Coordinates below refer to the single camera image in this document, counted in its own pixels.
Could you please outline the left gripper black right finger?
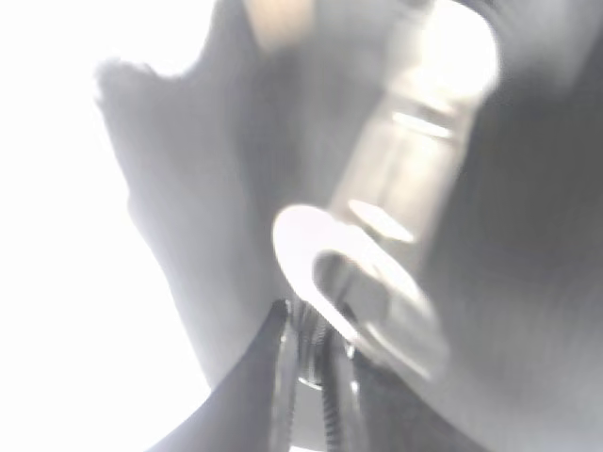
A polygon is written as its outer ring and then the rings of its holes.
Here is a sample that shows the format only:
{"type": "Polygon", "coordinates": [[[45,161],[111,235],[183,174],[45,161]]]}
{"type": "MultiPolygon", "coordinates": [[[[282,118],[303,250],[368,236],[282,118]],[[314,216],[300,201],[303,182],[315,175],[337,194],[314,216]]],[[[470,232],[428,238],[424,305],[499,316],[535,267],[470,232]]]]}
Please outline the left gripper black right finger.
{"type": "Polygon", "coordinates": [[[324,346],[324,426],[329,451],[394,451],[388,392],[396,376],[331,331],[324,346]]]}

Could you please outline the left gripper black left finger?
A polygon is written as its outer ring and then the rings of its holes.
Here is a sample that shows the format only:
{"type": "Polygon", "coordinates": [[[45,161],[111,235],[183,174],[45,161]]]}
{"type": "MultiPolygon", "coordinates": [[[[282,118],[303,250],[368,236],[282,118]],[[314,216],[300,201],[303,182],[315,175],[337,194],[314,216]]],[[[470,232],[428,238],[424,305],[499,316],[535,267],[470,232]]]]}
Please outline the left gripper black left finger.
{"type": "Polygon", "coordinates": [[[241,360],[153,451],[287,451],[295,405],[295,327],[280,299],[241,360]]]}

